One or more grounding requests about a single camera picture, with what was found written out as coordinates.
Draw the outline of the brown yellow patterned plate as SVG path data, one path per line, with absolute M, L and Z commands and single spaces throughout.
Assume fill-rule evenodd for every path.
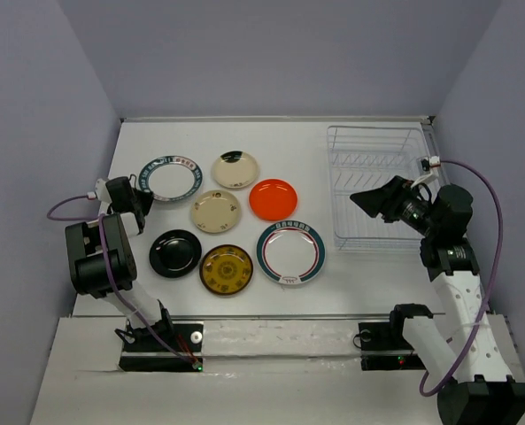
M 220 297 L 231 297 L 244 291 L 252 276 L 251 256 L 245 249 L 233 244 L 212 248 L 199 265 L 201 283 L 209 292 Z

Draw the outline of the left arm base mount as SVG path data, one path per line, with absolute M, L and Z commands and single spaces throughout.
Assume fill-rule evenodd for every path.
M 177 321 L 174 332 L 159 331 L 159 337 L 177 352 L 174 354 L 145 328 L 141 336 L 135 336 L 129 324 L 117 328 L 115 334 L 121 341 L 119 368 L 124 372 L 202 373 L 204 333 L 201 321 Z

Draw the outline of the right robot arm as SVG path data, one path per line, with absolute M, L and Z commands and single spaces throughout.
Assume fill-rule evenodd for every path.
M 386 326 L 388 340 L 410 345 L 423 363 L 443 424 L 516 424 L 525 414 L 525 382 L 503 360 L 486 308 L 480 267 L 466 238 L 473 198 L 460 186 L 444 185 L 435 198 L 425 184 L 396 176 L 379 189 L 361 191 L 351 201 L 369 217 L 402 221 L 421 234 L 421 262 L 452 328 L 445 337 L 433 313 L 419 304 L 395 305 Z

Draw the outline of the white plate dark green rim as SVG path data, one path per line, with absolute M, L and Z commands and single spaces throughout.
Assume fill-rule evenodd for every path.
M 171 155 L 153 159 L 137 177 L 139 189 L 163 203 L 175 203 L 192 197 L 203 184 L 203 172 L 192 159 Z

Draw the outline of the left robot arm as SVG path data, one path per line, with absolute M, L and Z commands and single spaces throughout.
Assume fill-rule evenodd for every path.
M 66 253 L 73 288 L 115 307 L 126 319 L 115 334 L 129 346 L 157 350 L 170 347 L 176 336 L 169 312 L 137 282 L 137 266 L 129 237 L 140 235 L 153 195 L 137 189 L 129 177 L 98 180 L 87 195 L 107 205 L 95 219 L 78 219 L 65 229 Z

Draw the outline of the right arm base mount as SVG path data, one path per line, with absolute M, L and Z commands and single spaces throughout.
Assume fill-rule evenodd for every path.
M 365 372 L 425 369 L 412 346 L 393 337 L 387 321 L 360 322 L 352 342 L 360 351 L 360 365 Z

